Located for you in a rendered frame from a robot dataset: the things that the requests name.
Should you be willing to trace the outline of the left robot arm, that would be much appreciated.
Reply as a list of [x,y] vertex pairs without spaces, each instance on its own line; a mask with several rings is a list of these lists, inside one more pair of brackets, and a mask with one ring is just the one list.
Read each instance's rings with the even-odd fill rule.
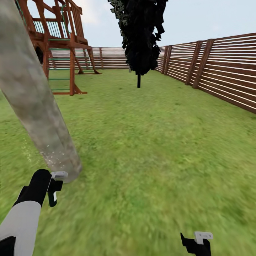
[[40,211],[47,192],[61,191],[64,171],[36,171],[0,224],[0,256],[32,256]]

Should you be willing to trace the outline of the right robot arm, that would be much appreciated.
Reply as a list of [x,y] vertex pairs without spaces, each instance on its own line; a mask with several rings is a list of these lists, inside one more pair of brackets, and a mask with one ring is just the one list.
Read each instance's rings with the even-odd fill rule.
[[207,239],[213,239],[211,232],[194,232],[195,239],[187,239],[180,233],[182,245],[186,246],[188,253],[196,254],[196,256],[211,256],[210,242]]

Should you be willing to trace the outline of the pesticide atomizer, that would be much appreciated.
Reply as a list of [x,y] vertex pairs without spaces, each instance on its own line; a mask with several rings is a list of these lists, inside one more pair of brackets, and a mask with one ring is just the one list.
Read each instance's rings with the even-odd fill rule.
[[56,192],[48,192],[49,204],[50,207],[54,207],[57,205],[57,194]]

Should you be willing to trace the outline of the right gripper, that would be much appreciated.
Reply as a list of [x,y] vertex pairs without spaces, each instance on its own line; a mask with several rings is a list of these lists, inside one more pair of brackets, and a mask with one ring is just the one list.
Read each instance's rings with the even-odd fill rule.
[[206,251],[211,254],[210,242],[208,240],[203,240],[204,244],[198,244],[194,239],[185,238],[182,233],[180,233],[182,239],[182,245],[186,246],[188,253],[196,254],[199,256],[202,251]]

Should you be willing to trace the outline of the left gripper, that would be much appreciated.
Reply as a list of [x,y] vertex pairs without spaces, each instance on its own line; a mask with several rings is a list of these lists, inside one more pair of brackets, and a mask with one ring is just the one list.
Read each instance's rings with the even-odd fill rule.
[[[52,177],[52,179],[53,179],[53,177]],[[53,179],[53,184],[50,188],[48,188],[47,192],[61,191],[62,184],[63,184],[63,181],[56,181],[56,180]]]

